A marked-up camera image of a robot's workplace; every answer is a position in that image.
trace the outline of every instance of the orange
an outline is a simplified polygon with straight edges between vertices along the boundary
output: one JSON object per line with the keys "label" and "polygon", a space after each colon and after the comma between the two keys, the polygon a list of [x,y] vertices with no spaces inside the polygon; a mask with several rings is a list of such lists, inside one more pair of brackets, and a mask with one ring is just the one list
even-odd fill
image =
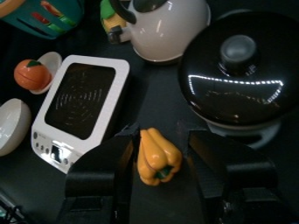
{"label": "orange", "polygon": [[52,81],[48,68],[34,59],[26,59],[18,64],[14,78],[16,83],[28,90],[42,90]]}

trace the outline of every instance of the white bowl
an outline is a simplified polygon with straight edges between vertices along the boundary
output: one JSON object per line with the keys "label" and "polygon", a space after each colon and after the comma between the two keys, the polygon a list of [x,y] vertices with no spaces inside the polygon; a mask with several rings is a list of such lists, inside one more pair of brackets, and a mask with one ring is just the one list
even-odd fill
{"label": "white bowl", "polygon": [[31,127],[32,114],[27,104],[11,99],[0,107],[0,157],[11,153]]}

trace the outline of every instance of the pot lid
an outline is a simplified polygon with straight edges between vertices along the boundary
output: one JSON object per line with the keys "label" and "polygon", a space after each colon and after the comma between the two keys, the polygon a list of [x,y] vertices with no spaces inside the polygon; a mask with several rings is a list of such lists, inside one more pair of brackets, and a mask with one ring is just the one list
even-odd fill
{"label": "pot lid", "polygon": [[287,113],[299,99],[299,23],[242,12],[211,24],[179,66],[183,96],[207,120],[248,126]]}

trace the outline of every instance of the dark countertop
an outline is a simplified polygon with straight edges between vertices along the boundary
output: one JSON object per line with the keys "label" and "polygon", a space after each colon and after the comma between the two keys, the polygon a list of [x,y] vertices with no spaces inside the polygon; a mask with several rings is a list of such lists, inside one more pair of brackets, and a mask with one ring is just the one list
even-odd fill
{"label": "dark countertop", "polygon": [[[147,64],[135,54],[130,43],[111,45],[99,21],[99,0],[86,1],[86,17],[79,27],[55,40],[36,38],[0,21],[0,103],[22,99],[30,106],[32,118],[43,105],[46,94],[34,95],[14,79],[14,70],[24,59],[39,59],[56,51],[63,58],[71,54],[127,60],[132,80],[126,103],[116,121],[116,131],[128,123],[142,128],[156,127],[180,145],[178,122],[184,120],[204,126],[192,113],[180,93],[178,65]],[[299,21],[298,1],[216,1],[210,0],[212,19],[235,9],[274,11]],[[298,109],[285,118],[274,141],[261,151],[274,160],[279,175],[279,190],[299,213],[299,150]],[[62,208],[66,175],[43,162],[34,153],[30,133],[19,148],[0,157],[0,192],[23,207],[35,223],[55,222]],[[135,174],[131,223],[198,223],[199,198],[186,161],[174,180],[159,187],[146,186]]]}

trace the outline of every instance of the pepper stem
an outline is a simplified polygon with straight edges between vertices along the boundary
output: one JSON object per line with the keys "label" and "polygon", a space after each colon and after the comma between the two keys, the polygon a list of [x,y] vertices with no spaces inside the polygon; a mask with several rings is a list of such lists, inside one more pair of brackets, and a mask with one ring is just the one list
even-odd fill
{"label": "pepper stem", "polygon": [[155,174],[155,177],[158,179],[164,179],[170,173],[171,173],[171,170],[172,170],[172,166],[167,165],[156,174]]}

